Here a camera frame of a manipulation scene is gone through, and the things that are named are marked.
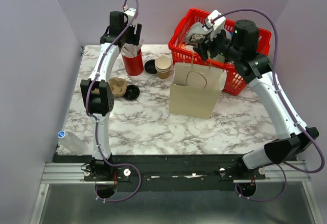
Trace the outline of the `beige paper bag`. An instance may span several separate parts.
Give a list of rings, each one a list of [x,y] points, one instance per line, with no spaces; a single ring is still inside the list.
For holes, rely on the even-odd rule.
[[[224,89],[227,72],[211,65],[176,63],[170,84],[169,113],[209,119]]]

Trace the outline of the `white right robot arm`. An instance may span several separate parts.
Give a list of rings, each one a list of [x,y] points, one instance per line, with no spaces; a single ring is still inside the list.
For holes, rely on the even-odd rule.
[[[283,91],[273,64],[268,56],[257,51],[259,29],[253,21],[238,20],[233,34],[228,38],[225,20],[194,23],[189,29],[185,44],[192,44],[203,61],[217,55],[232,61],[237,73],[261,99],[277,134],[277,139],[242,156],[235,173],[246,179],[255,168],[269,164],[285,163],[315,143],[319,136],[316,127],[308,127],[296,113]]]

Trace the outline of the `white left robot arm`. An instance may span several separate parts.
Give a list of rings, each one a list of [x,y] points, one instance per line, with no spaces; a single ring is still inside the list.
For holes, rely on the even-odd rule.
[[[114,105],[108,80],[124,44],[139,43],[142,26],[135,22],[137,16],[138,11],[133,8],[109,13],[109,26],[100,37],[102,50],[96,66],[90,76],[80,82],[86,114],[92,121],[94,141],[86,171],[91,177],[98,176],[103,181],[113,176],[113,167],[107,164],[111,158],[108,122]]]

